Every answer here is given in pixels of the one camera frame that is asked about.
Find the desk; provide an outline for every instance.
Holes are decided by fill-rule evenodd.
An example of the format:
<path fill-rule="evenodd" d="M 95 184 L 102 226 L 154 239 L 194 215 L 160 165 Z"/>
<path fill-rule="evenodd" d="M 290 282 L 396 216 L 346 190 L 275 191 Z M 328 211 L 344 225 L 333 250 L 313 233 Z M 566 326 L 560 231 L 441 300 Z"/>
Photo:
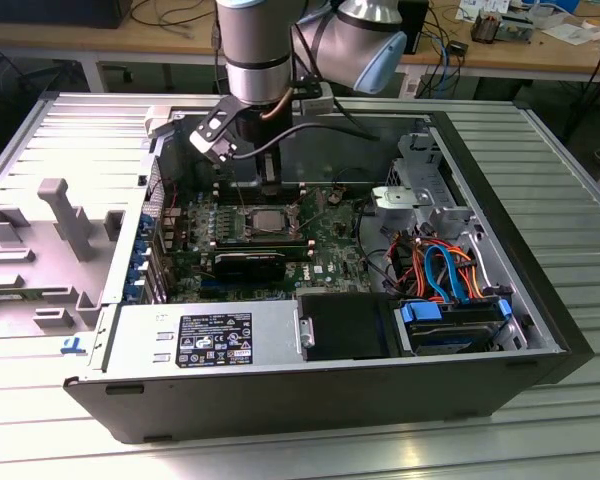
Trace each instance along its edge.
<path fill-rule="evenodd" d="M 600 42 L 574 46 L 540 31 L 533 34 L 530 44 L 496 42 L 491 45 L 471 40 L 471 23 L 455 20 L 458 0 L 433 0 L 440 26 L 452 40 L 469 45 L 461 69 L 464 77 L 500 77 L 530 80 L 589 81 L 600 58 Z M 576 14 L 599 16 L 600 5 L 580 2 Z M 435 23 L 431 12 L 427 21 Z M 435 27 L 428 27 L 437 34 Z M 421 39 L 415 55 L 403 57 L 405 80 L 401 97 L 413 96 L 420 76 L 432 71 L 440 61 L 429 39 Z"/>
<path fill-rule="evenodd" d="M 457 4 L 458 0 L 434 0 L 441 26 L 449 33 L 454 32 L 453 39 L 469 45 L 463 76 L 588 81 L 595 68 L 600 55 L 599 43 L 575 47 L 541 32 L 534 34 L 531 45 L 472 42 L 469 23 L 448 20 L 454 18 L 455 11 L 447 9 Z M 161 11 L 189 5 L 189 0 L 159 2 Z M 195 10 L 174 13 L 169 19 L 178 21 L 212 9 L 212 0 L 206 0 Z M 600 6 L 583 4 L 577 13 L 600 15 Z M 146 21 L 156 21 L 150 4 L 141 7 L 136 14 Z M 100 62 L 212 64 L 212 22 L 213 17 L 207 16 L 191 24 L 193 38 L 190 39 L 158 27 L 140 25 L 129 18 L 117 30 L 0 24 L 0 48 L 13 57 L 78 61 L 84 68 L 90 90 L 105 92 Z M 413 96 L 420 77 L 428 69 L 435 68 L 438 61 L 439 57 L 427 39 L 420 42 L 415 55 L 405 55 L 398 67 L 398 72 L 406 74 L 401 96 Z"/>

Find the blue tab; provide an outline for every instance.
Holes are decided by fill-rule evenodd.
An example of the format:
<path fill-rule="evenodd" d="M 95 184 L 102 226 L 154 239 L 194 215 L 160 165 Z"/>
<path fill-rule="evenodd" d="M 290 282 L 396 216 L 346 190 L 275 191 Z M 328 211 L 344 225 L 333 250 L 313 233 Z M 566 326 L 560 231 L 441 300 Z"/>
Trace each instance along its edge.
<path fill-rule="evenodd" d="M 504 318 L 509 320 L 513 316 L 513 311 L 511 310 L 511 305 L 504 299 L 498 300 L 498 307 L 500 307 L 500 311 Z"/>
<path fill-rule="evenodd" d="M 411 309 L 416 320 L 442 320 L 440 307 L 433 302 L 414 302 Z"/>
<path fill-rule="evenodd" d="M 125 297 L 138 298 L 140 296 L 140 289 L 137 285 L 125 285 L 122 293 Z"/>
<path fill-rule="evenodd" d="M 144 253 L 147 251 L 147 242 L 145 242 L 144 240 L 136 240 L 135 242 L 133 242 L 133 250 L 136 253 Z"/>
<path fill-rule="evenodd" d="M 140 227 L 141 228 L 150 228 L 153 227 L 153 218 L 151 215 L 147 215 L 146 213 L 140 214 Z"/>
<path fill-rule="evenodd" d="M 410 323 L 414 320 L 410 303 L 405 303 L 400 309 L 400 313 L 402 313 L 402 321 L 404 323 Z"/>
<path fill-rule="evenodd" d="M 80 337 L 67 338 L 62 344 L 60 353 L 63 355 L 67 353 L 86 353 L 87 351 L 80 345 Z"/>
<path fill-rule="evenodd" d="M 404 323 L 413 321 L 442 320 L 440 307 L 434 302 L 409 302 L 400 309 Z"/>
<path fill-rule="evenodd" d="M 135 282 L 136 280 L 140 280 L 140 272 L 134 268 L 130 268 L 127 272 L 127 281 Z"/>
<path fill-rule="evenodd" d="M 144 263 L 144 257 L 139 253 L 131 254 L 131 266 L 132 267 L 140 267 Z"/>

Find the aluminum workbench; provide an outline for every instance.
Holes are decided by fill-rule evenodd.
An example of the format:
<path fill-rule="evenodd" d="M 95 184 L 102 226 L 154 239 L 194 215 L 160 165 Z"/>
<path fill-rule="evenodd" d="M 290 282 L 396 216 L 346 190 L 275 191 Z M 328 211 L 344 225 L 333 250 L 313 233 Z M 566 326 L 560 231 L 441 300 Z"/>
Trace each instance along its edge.
<path fill-rule="evenodd" d="M 0 206 L 31 199 L 27 218 L 48 215 L 35 195 L 45 174 L 97 173 L 72 201 L 87 215 L 123 210 L 149 150 L 149 107 L 192 99 L 200 97 L 39 101 L 0 157 Z M 389 101 L 343 103 L 355 113 Z M 600 190 L 532 112 L 511 103 L 400 108 L 448 114 L 596 351 L 592 361 L 486 419 L 125 445 L 62 390 L 86 361 L 60 354 L 64 337 L 0 339 L 0 478 L 600 478 Z"/>

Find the warning label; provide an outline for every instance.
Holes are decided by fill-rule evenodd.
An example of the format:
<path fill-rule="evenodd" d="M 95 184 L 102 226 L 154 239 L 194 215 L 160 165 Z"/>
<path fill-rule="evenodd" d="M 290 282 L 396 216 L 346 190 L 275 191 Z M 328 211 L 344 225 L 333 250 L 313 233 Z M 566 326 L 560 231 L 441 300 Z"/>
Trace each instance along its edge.
<path fill-rule="evenodd" d="M 180 317 L 180 368 L 253 363 L 250 313 L 186 315 Z"/>

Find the black cable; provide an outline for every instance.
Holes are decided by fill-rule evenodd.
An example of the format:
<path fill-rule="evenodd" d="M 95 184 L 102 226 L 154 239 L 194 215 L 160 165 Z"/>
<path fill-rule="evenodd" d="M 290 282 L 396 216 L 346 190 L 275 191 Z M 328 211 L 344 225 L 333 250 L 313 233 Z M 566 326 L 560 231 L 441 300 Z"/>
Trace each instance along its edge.
<path fill-rule="evenodd" d="M 222 89 L 220 88 L 220 48 L 222 47 L 222 33 L 220 31 L 220 18 L 218 17 L 218 4 L 213 2 L 213 28 L 211 29 L 211 46 L 213 47 L 213 74 L 216 81 L 216 89 L 218 95 L 222 95 Z"/>
<path fill-rule="evenodd" d="M 587 82 L 587 85 L 586 85 L 584 91 L 582 92 L 582 95 L 576 102 L 575 107 L 571 110 L 571 114 L 569 115 L 569 118 L 567 119 L 566 125 L 563 130 L 563 134 L 562 134 L 562 137 L 563 137 L 562 140 L 563 140 L 563 143 L 565 143 L 565 144 L 569 141 L 569 138 L 571 137 L 573 132 L 576 130 L 576 128 L 582 121 L 582 117 L 586 113 L 586 109 L 583 109 L 583 106 L 586 103 L 585 102 L 586 96 L 589 93 L 589 88 L 593 84 L 593 81 L 596 78 L 596 75 L 598 74 L 598 70 L 600 70 L 600 58 L 598 59 L 596 68 L 593 71 L 593 73 L 591 74 L 591 78 L 589 78 L 589 81 Z"/>
<path fill-rule="evenodd" d="M 138 17 L 136 17 L 135 13 L 136 13 L 136 10 L 138 10 L 138 8 L 140 8 L 143 5 L 146 5 L 150 1 L 152 1 L 152 0 L 142 0 L 140 3 L 138 3 L 136 6 L 134 6 L 131 9 L 131 11 L 129 12 L 129 16 L 131 17 L 131 19 L 134 22 L 137 22 L 141 25 L 147 25 L 149 27 L 170 27 L 173 25 L 182 25 L 184 23 L 194 22 L 196 20 L 200 20 L 201 18 L 208 17 L 209 15 L 213 15 L 213 12 L 207 12 L 207 13 L 203 13 L 203 14 L 198 15 L 193 18 L 188 18 L 186 20 L 179 20 L 177 22 L 158 22 L 158 23 L 145 22 L 144 20 L 140 20 Z"/>
<path fill-rule="evenodd" d="M 455 69 L 455 71 L 453 73 L 451 73 L 451 75 L 449 75 L 445 79 L 445 83 L 447 83 L 447 85 L 438 90 L 438 87 L 442 83 L 442 78 L 441 78 L 440 80 L 438 80 L 438 83 L 436 83 L 435 85 L 432 85 L 430 87 L 431 91 L 435 90 L 435 91 L 439 91 L 439 92 L 446 92 L 453 88 L 454 90 L 453 90 L 452 95 L 455 95 L 455 89 L 458 86 L 458 82 L 460 82 L 460 74 L 461 74 L 460 70 L 461 70 L 462 66 L 464 65 L 464 59 L 465 59 L 465 57 L 463 55 L 457 55 L 457 57 L 458 57 L 458 67 Z M 449 80 L 451 80 L 454 76 L 456 76 L 455 81 L 453 83 L 448 83 Z"/>
<path fill-rule="evenodd" d="M 13 68 L 13 70 L 14 70 L 14 71 L 15 71 L 15 72 L 16 72 L 16 73 L 17 73 L 17 74 L 20 76 L 20 78 L 23 78 L 23 79 L 25 79 L 25 80 L 27 81 L 27 83 L 28 83 L 29 85 L 31 85 L 35 91 L 37 91 L 37 92 L 38 92 L 38 94 L 42 93 L 42 92 L 41 92 L 41 90 L 38 88 L 38 86 L 37 86 L 35 83 L 33 83 L 31 80 L 29 80 L 29 78 L 28 78 L 28 77 L 27 77 L 27 76 L 26 76 L 24 73 L 22 73 L 22 71 L 21 71 L 21 70 L 20 70 L 20 69 L 19 69 L 19 68 L 16 66 L 16 64 L 15 64 L 15 63 L 13 63 L 13 62 L 11 61 L 11 59 L 10 59 L 9 57 L 7 57 L 7 56 L 6 56 L 4 53 L 2 53 L 2 50 L 0 50 L 0 56 L 1 56 L 1 57 L 2 57 L 2 58 L 3 58 L 3 59 L 4 59 L 4 60 L 5 60 L 5 61 L 6 61 L 6 62 L 9 64 L 9 65 L 11 65 L 11 68 Z"/>
<path fill-rule="evenodd" d="M 302 48 L 304 49 L 305 53 L 307 54 L 307 58 L 309 59 L 309 63 L 311 64 L 311 71 L 313 72 L 313 74 L 316 77 L 318 77 L 318 80 L 322 82 L 324 80 L 324 77 L 322 76 L 322 72 L 320 72 L 320 69 L 318 68 L 318 62 L 316 62 L 315 57 L 311 53 L 311 48 L 309 48 L 307 39 L 304 38 L 304 34 L 302 33 L 302 30 L 300 29 L 300 27 L 297 24 L 294 26 L 295 26 L 296 32 L 298 33 L 298 39 L 300 40 L 300 43 L 302 43 Z M 333 105 L 336 107 L 338 112 L 340 112 L 340 114 L 342 114 L 347 120 L 349 120 L 356 127 L 358 127 L 365 135 L 367 135 L 366 138 L 368 140 L 373 140 L 373 141 L 380 140 L 379 136 L 372 134 L 364 125 L 362 125 L 360 122 L 358 122 L 358 120 L 356 120 L 353 117 L 353 115 L 351 115 L 347 110 L 345 110 L 345 108 L 342 106 L 342 104 L 338 101 L 338 99 L 335 96 L 333 97 Z"/>
<path fill-rule="evenodd" d="M 246 160 L 247 158 L 251 158 L 255 155 L 258 155 L 258 154 L 270 149 L 271 147 L 273 147 L 280 141 L 284 140 L 288 136 L 293 135 L 294 133 L 299 132 L 300 130 L 305 130 L 307 128 L 324 128 L 326 130 L 333 130 L 335 132 L 346 133 L 347 135 L 351 135 L 354 137 L 364 138 L 365 140 L 375 140 L 374 136 L 369 135 L 365 132 L 361 132 L 359 130 L 353 130 L 353 129 L 347 128 L 347 127 L 339 127 L 337 125 L 327 125 L 325 123 L 308 122 L 308 123 L 301 123 L 300 125 L 295 125 L 295 126 L 289 128 L 288 130 L 285 130 L 280 135 L 273 138 L 269 142 L 265 143 L 262 147 L 253 150 L 252 152 L 243 153 L 240 155 L 234 155 L 233 159 L 234 160 Z"/>
<path fill-rule="evenodd" d="M 172 30 L 169 28 L 168 25 L 164 25 L 164 23 L 166 22 L 165 18 L 167 17 L 167 15 L 171 15 L 172 13 L 175 13 L 175 12 L 185 12 L 187 10 L 194 10 L 194 9 L 198 8 L 200 5 L 202 5 L 203 2 L 204 2 L 204 0 L 198 0 L 198 2 L 195 5 L 192 5 L 190 7 L 172 8 L 171 10 L 167 10 L 164 13 L 160 13 L 158 11 L 158 0 L 153 0 L 153 8 L 156 12 L 156 17 L 158 19 L 158 22 L 162 24 L 162 25 L 160 25 L 160 28 L 162 30 L 164 30 L 165 32 L 180 35 L 185 38 L 190 38 L 190 34 L 187 33 L 186 31 Z M 189 28 L 189 26 L 187 26 L 187 25 L 175 25 L 175 26 L 181 27 L 185 30 L 187 30 Z"/>
<path fill-rule="evenodd" d="M 434 32 L 431 32 L 429 30 L 424 30 L 424 32 L 429 33 L 431 35 L 436 35 L 440 39 L 440 42 L 442 43 L 442 46 L 444 48 L 444 45 L 449 44 L 449 34 L 447 33 L 447 31 L 445 29 L 443 29 L 440 26 L 440 20 L 438 19 L 436 12 L 434 12 L 431 7 L 429 7 L 429 12 L 431 12 L 431 15 L 433 16 L 433 20 L 435 21 L 435 24 L 433 24 L 431 22 L 426 22 L 426 21 L 424 23 L 425 23 L 425 25 L 430 25 L 432 27 L 437 28 L 439 33 L 438 33 L 438 35 L 436 35 Z M 424 86 L 422 87 L 422 90 L 420 90 L 420 93 L 416 95 L 416 98 L 422 98 L 422 96 L 426 93 L 427 89 L 429 90 L 429 96 L 431 96 L 431 93 L 433 93 L 433 89 L 431 88 L 431 83 L 433 82 L 433 79 L 436 76 L 436 73 L 438 72 L 438 68 L 440 68 L 440 66 L 442 65 L 442 62 L 444 60 L 444 54 L 442 53 L 442 51 L 438 52 L 438 50 L 436 49 L 436 46 L 433 42 L 431 42 L 431 45 L 433 46 L 433 50 L 438 55 L 440 55 L 440 59 L 438 60 L 438 64 L 436 65 L 436 68 L 433 70 L 433 73 L 429 77 L 429 80 L 427 82 L 425 82 Z"/>
<path fill-rule="evenodd" d="M 338 183 L 338 179 L 340 178 L 340 176 L 343 173 L 350 172 L 350 171 L 364 173 L 367 176 L 371 177 L 371 171 L 369 171 L 369 169 L 367 169 L 367 168 L 364 168 L 364 167 L 345 167 L 345 168 L 343 168 L 342 170 L 340 170 L 338 173 L 336 173 L 333 176 L 333 179 L 331 180 L 331 184 L 335 186 Z"/>
<path fill-rule="evenodd" d="M 360 240 L 360 227 L 362 227 L 362 217 L 364 215 L 364 207 L 360 209 L 360 213 L 358 214 L 358 223 L 356 225 L 356 242 L 358 243 L 358 248 L 360 249 L 360 253 L 362 254 L 362 257 L 364 258 L 364 260 L 367 262 L 367 265 L 369 265 L 372 269 L 374 269 L 376 272 L 378 272 L 380 275 L 382 275 L 382 277 L 389 283 L 389 285 L 391 285 L 393 287 L 394 290 L 396 291 L 400 291 L 398 284 L 396 282 L 393 281 L 393 279 L 387 275 L 386 273 L 384 273 L 384 271 L 378 267 L 375 263 L 373 263 L 371 261 L 371 259 L 369 258 L 369 255 L 367 255 L 367 253 L 364 251 L 364 248 L 362 248 L 362 241 Z"/>

